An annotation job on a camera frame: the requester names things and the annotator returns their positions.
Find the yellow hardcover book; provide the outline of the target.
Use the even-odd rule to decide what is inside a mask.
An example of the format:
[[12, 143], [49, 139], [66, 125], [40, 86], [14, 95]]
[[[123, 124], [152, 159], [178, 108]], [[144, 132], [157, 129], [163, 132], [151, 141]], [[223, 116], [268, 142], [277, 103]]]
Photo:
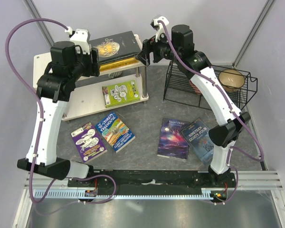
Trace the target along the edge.
[[127, 59], [122, 59], [119, 61], [115, 61], [115, 62], [111, 62], [111, 63], [107, 63], [107, 64], [102, 64], [100, 66], [101, 68], [111, 68], [111, 67], [119, 67], [125, 64], [132, 64], [132, 63], [137, 63], [139, 62], [135, 57], [131, 57], [131, 58], [127, 58]]

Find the black moon and sixpence book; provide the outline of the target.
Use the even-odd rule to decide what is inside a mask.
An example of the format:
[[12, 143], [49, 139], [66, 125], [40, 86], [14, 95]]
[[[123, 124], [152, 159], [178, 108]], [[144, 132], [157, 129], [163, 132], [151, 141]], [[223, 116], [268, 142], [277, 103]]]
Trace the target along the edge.
[[88, 43], [98, 49], [101, 65], [134, 57], [141, 51], [132, 31], [90, 40]]

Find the green cartoon book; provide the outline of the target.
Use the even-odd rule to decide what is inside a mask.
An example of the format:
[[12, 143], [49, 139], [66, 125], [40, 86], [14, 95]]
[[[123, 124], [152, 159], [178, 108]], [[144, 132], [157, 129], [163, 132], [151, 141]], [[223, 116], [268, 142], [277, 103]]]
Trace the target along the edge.
[[134, 80], [103, 86], [102, 92], [106, 108], [140, 100], [139, 91]]

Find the purple robinson crusoe book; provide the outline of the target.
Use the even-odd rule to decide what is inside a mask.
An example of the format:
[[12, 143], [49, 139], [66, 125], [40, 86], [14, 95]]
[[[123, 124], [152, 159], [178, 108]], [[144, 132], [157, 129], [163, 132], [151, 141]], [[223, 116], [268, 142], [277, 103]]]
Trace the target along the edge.
[[181, 130], [190, 123], [176, 119], [163, 118], [157, 156], [187, 160], [189, 146], [181, 135]]

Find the blue grey bottom book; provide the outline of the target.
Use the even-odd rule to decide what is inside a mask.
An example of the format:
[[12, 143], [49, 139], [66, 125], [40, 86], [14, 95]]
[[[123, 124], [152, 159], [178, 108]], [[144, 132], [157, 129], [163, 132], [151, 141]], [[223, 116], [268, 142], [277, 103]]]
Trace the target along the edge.
[[197, 118], [180, 131], [195, 155], [205, 165], [212, 161], [214, 143], [209, 137], [209, 128], [201, 118]]

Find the blue paperback book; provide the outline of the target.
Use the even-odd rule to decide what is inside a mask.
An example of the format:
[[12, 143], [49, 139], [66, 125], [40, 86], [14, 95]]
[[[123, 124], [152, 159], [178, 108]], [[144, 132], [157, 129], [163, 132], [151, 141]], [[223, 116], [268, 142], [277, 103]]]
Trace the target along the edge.
[[103, 72], [112, 71], [112, 70], [123, 71], [123, 70], [126, 70], [128, 68], [135, 68], [136, 66], [139, 66], [139, 65], [140, 65], [140, 63], [137, 62], [137, 63], [132, 63], [132, 64], [125, 64], [125, 65], [122, 65], [119, 67], [101, 68], [100, 72], [103, 73]]

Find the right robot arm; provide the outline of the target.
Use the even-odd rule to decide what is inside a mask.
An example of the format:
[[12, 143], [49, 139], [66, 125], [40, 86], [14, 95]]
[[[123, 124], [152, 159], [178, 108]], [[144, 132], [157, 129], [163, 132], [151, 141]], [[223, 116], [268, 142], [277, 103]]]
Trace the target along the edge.
[[188, 25], [176, 25], [168, 33], [163, 20], [151, 23], [156, 34], [143, 41], [142, 50], [136, 56], [145, 66], [162, 59], [173, 61], [178, 69], [202, 93], [217, 120], [217, 126], [209, 130], [214, 143], [213, 158], [209, 166], [208, 181], [213, 187], [219, 187], [230, 173], [228, 151], [235, 144], [250, 114], [242, 112], [220, 84], [211, 62], [206, 55], [195, 50], [193, 31]]

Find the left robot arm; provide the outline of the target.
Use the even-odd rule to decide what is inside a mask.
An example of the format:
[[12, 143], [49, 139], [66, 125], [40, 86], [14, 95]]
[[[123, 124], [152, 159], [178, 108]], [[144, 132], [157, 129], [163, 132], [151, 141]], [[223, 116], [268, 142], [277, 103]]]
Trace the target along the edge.
[[76, 81], [98, 76], [98, 52], [87, 41], [60, 41], [50, 49], [51, 61], [37, 82], [37, 118], [31, 147], [25, 158], [17, 161], [19, 169], [49, 178], [78, 178], [85, 187], [95, 176], [89, 166], [57, 157], [57, 138], [63, 114]]

